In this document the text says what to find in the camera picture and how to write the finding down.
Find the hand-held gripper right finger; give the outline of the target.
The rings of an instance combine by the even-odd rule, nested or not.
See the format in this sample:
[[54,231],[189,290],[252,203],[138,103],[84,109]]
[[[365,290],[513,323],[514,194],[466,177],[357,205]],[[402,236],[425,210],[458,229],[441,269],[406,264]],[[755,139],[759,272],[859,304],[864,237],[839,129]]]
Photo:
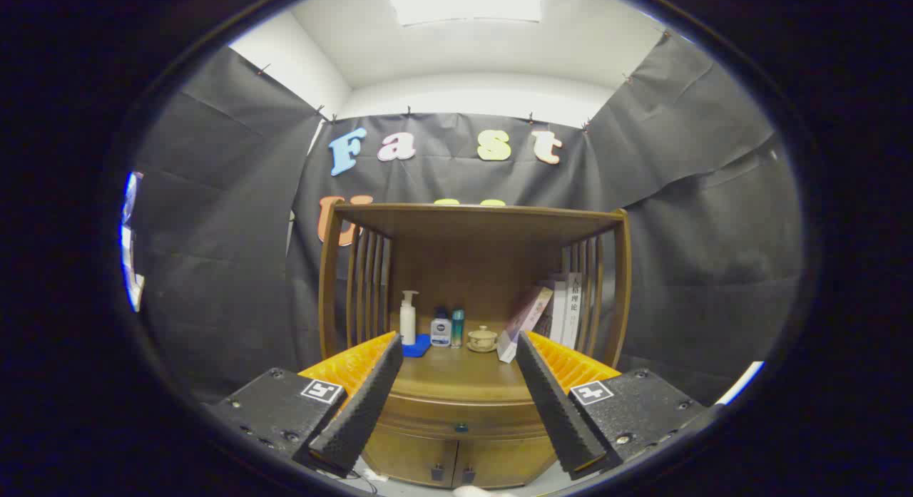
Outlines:
[[535,332],[516,339],[516,363],[574,480],[689,439],[714,417],[712,407],[649,369],[621,373]]

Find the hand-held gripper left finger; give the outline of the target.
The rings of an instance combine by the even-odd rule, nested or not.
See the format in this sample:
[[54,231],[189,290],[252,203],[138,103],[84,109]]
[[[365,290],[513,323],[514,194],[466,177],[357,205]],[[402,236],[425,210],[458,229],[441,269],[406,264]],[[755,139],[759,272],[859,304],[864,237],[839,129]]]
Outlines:
[[402,360],[402,337],[388,332],[301,372],[270,368],[208,410],[273,457],[345,477],[374,432]]

